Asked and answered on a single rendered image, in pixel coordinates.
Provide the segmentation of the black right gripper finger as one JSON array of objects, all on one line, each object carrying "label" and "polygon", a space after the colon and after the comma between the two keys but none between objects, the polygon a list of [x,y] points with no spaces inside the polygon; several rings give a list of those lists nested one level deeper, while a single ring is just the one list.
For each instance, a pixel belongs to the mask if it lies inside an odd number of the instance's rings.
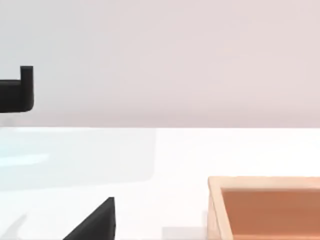
[{"label": "black right gripper finger", "polygon": [[108,197],[62,240],[115,240],[115,198]]}]

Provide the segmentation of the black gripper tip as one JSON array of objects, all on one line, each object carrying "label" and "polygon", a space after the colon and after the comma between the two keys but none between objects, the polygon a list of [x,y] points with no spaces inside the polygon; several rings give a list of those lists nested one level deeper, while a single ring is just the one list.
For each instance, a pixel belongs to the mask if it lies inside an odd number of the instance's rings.
[{"label": "black gripper tip", "polygon": [[20,79],[0,79],[0,113],[28,112],[34,102],[33,66],[20,66]]}]

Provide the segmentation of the shallow salmon-coloured box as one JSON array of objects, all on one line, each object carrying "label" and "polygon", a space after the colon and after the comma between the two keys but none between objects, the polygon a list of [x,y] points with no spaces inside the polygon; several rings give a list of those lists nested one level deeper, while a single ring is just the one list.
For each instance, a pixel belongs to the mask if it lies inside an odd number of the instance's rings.
[{"label": "shallow salmon-coloured box", "polygon": [[320,240],[320,177],[210,176],[207,240]]}]

